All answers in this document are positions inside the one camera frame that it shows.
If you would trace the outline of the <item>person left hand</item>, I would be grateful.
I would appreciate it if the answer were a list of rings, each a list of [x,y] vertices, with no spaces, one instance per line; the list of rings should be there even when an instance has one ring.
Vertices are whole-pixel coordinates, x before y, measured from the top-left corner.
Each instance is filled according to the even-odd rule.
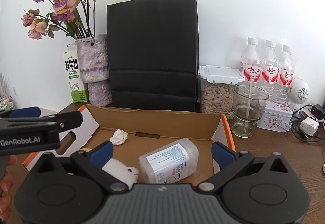
[[[6,219],[8,219],[11,215],[12,210],[12,195],[11,195],[11,189],[13,186],[13,178],[12,175],[8,172],[8,170],[5,171],[5,175],[1,179],[1,189],[3,190],[1,200],[0,200],[0,211],[1,211],[1,220],[4,222]]]

